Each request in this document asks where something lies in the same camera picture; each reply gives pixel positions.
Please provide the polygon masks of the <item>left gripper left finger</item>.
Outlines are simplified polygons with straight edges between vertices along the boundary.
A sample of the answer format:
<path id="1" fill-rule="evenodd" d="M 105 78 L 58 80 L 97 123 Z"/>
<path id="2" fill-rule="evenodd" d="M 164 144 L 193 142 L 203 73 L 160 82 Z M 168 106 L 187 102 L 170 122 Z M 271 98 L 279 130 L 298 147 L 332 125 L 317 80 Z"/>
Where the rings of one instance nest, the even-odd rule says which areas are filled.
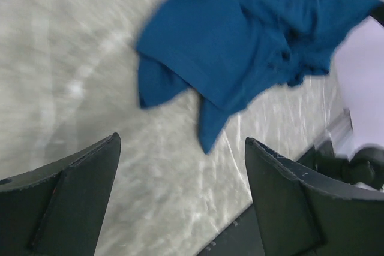
<path id="1" fill-rule="evenodd" d="M 121 154 L 114 133 L 1 180 L 1 255 L 94 255 Z"/>

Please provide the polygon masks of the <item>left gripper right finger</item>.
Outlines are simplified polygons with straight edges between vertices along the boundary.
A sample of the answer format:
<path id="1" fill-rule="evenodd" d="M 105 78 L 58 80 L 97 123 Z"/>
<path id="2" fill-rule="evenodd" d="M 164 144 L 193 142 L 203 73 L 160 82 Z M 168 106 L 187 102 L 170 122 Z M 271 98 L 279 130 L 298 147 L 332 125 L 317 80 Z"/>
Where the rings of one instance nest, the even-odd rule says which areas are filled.
<path id="1" fill-rule="evenodd" d="M 245 165 L 266 255 L 382 255 L 383 194 L 324 176 L 247 138 Z"/>

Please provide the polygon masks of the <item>blue printed t-shirt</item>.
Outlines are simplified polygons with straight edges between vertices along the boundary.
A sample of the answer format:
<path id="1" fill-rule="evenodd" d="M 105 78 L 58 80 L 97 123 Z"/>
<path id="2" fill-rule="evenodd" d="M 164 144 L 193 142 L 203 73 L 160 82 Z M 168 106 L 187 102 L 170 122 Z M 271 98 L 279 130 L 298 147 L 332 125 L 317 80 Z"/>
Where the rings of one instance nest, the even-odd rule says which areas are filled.
<path id="1" fill-rule="evenodd" d="M 166 0 L 136 43 L 139 104 L 195 89 L 209 153 L 231 115 L 272 86 L 327 75 L 347 34 L 382 11 L 382 0 Z"/>

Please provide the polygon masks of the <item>black base beam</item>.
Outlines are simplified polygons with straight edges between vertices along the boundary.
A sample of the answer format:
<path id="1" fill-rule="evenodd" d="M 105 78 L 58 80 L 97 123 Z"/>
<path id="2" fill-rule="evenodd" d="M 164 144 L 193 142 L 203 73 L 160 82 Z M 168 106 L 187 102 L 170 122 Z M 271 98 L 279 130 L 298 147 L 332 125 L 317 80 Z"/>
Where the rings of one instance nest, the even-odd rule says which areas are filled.
<path id="1" fill-rule="evenodd" d="M 198 256 L 264 256 L 253 204 L 234 219 Z"/>

